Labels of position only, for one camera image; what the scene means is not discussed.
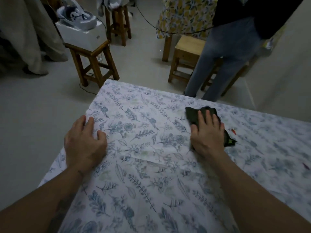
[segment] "floor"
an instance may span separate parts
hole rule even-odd
[[[138,0],[137,4],[155,24],[161,0]],[[185,83],[167,82],[172,54],[168,63],[161,61],[164,40],[156,39],[155,30],[136,8],[129,11],[134,13],[132,39],[123,47],[120,38],[113,38],[110,46],[120,81],[181,94]],[[177,40],[173,38],[171,53]],[[0,209],[37,187],[62,148],[64,134],[95,97],[79,88],[69,52],[68,56],[68,62],[46,62],[49,74],[44,77],[29,77],[21,70],[0,77]],[[99,89],[90,83],[86,90],[97,93]],[[243,78],[219,102],[254,109]]]

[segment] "blue jeans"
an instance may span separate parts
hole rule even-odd
[[[253,17],[212,28],[184,95],[195,97],[212,70],[215,60],[223,57],[223,65],[202,98],[217,101],[236,73],[256,53],[262,43],[263,40],[255,29]]]

